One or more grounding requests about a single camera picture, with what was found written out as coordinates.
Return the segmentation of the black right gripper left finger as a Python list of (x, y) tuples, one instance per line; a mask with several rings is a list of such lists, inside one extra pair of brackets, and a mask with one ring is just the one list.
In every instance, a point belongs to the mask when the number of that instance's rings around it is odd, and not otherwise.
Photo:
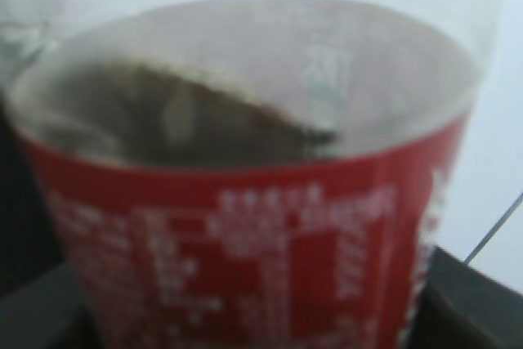
[(98, 347), (98, 335), (68, 264), (1, 300), (1, 347)]

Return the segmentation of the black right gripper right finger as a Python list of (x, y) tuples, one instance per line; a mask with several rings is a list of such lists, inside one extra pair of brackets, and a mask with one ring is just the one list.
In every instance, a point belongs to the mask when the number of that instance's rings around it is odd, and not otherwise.
[(522, 295), (438, 248), (409, 348), (521, 348)]

